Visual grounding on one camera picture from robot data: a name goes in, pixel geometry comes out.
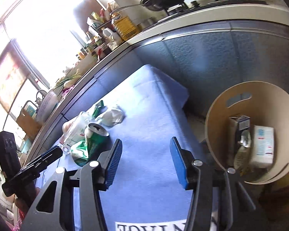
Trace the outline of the person's left hand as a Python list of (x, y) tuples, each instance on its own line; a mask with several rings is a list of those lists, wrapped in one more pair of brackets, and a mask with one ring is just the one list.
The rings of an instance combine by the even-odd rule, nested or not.
[(29, 183), (22, 191), (17, 192), (16, 207), (26, 215), (39, 192), (40, 188), (36, 187), (35, 182)]

